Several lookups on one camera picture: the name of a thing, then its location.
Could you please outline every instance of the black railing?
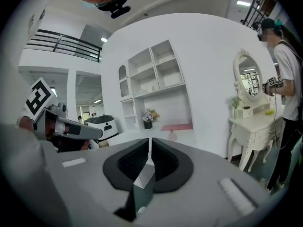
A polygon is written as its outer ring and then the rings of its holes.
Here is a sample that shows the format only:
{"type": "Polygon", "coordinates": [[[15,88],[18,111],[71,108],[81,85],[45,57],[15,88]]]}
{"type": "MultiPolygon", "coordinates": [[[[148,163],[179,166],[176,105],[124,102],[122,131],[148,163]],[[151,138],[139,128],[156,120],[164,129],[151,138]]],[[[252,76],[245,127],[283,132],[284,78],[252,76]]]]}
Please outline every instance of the black railing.
{"type": "Polygon", "coordinates": [[[100,62],[102,48],[75,37],[39,29],[25,49],[53,51],[100,62]]]}
{"type": "Polygon", "coordinates": [[[273,9],[271,1],[274,2],[274,0],[253,0],[242,24],[258,32],[262,20],[268,18],[273,9]]]}

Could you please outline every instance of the built-in cabinet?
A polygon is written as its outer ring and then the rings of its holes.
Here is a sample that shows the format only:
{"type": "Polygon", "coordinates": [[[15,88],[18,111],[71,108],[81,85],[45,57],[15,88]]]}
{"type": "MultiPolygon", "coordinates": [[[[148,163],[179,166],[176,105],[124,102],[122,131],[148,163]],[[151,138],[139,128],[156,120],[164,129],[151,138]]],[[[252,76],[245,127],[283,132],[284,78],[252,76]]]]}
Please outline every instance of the built-in cabinet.
{"type": "Polygon", "coordinates": [[[128,131],[144,129],[144,99],[157,100],[160,94],[175,90],[182,90],[188,98],[181,68],[169,40],[147,48],[125,62],[119,69],[119,82],[128,131]]]}

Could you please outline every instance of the oval mirror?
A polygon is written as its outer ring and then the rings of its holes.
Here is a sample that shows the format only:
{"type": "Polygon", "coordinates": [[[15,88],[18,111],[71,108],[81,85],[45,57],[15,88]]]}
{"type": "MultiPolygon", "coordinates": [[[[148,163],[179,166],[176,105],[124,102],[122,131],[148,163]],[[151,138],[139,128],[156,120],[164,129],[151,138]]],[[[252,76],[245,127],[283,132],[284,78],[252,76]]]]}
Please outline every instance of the oval mirror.
{"type": "Polygon", "coordinates": [[[259,66],[247,51],[241,51],[234,64],[235,77],[251,100],[262,97],[262,75],[259,66]]]}

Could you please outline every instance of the floor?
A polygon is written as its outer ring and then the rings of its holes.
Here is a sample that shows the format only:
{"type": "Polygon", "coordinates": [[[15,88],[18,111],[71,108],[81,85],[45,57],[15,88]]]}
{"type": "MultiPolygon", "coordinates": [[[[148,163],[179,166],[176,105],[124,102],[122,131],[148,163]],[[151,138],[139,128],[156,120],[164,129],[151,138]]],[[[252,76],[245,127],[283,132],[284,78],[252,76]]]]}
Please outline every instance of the floor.
{"type": "MultiPolygon", "coordinates": [[[[298,150],[300,148],[300,141],[298,142],[298,144],[295,146],[294,151],[298,150]]],[[[266,179],[267,181],[270,179],[271,174],[274,170],[275,164],[276,164],[276,158],[277,158],[277,154],[278,154],[278,149],[275,146],[275,143],[273,144],[272,150],[270,151],[269,155],[266,158],[266,163],[263,164],[263,157],[266,154],[266,150],[263,150],[259,153],[258,158],[256,159],[253,167],[251,168],[251,172],[247,172],[250,163],[252,161],[253,155],[250,156],[250,159],[244,169],[244,172],[248,173],[250,176],[252,176],[253,178],[255,178],[258,182],[260,182],[261,179],[266,179]]],[[[291,162],[291,166],[290,166],[290,172],[292,172],[292,169],[295,165],[296,160],[292,160],[291,162]]],[[[240,160],[235,160],[232,161],[232,164],[238,166],[240,163],[240,160]]],[[[286,185],[288,183],[288,179],[290,177],[290,174],[288,174],[287,180],[286,180],[286,185]]],[[[264,187],[267,185],[267,181],[261,181],[261,185],[263,185],[264,187]]],[[[274,194],[275,192],[277,192],[277,188],[274,188],[273,191],[271,192],[271,194],[274,194]]]]}

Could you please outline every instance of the mirror frame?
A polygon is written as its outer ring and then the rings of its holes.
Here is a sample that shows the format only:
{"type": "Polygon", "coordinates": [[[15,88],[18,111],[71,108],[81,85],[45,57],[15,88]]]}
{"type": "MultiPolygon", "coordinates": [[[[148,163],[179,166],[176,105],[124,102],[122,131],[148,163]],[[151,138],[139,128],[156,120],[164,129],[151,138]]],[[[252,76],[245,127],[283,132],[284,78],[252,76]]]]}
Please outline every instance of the mirror frame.
{"type": "Polygon", "coordinates": [[[262,78],[262,74],[261,74],[261,70],[260,70],[260,67],[258,66],[258,64],[256,63],[256,61],[252,58],[251,54],[244,50],[243,48],[241,48],[239,50],[239,52],[236,54],[236,57],[233,61],[233,72],[234,72],[234,75],[235,75],[235,78],[236,78],[236,81],[238,81],[241,85],[241,89],[243,90],[244,94],[246,95],[246,97],[249,99],[249,100],[252,100],[252,101],[259,101],[261,100],[261,98],[263,97],[263,92],[262,92],[262,84],[263,84],[263,78],[262,78]],[[249,59],[252,59],[255,64],[256,64],[256,68],[258,69],[258,73],[259,73],[259,83],[260,83],[260,89],[261,91],[258,92],[258,94],[256,96],[252,96],[248,93],[248,91],[246,90],[242,80],[241,80],[241,75],[240,75],[240,70],[239,70],[239,61],[240,61],[240,58],[241,57],[246,57],[246,58],[249,58],[249,59]]]}

